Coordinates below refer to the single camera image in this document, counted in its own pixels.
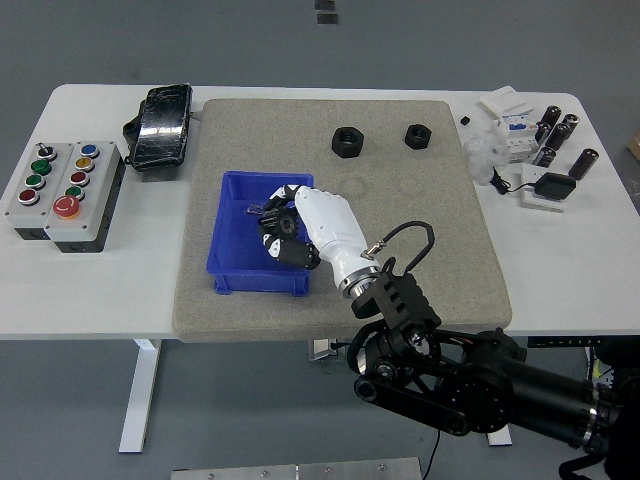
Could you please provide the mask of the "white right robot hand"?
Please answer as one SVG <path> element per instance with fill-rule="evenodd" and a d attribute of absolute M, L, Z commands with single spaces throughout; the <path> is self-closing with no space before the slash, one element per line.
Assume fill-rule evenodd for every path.
<path fill-rule="evenodd" d="M 347 299 L 361 295 L 379 276 L 379 263 L 363 255 L 367 246 L 346 199 L 303 185 L 286 184 L 263 207 L 259 234 L 276 261 L 313 270 L 330 264 L 334 283 Z"/>

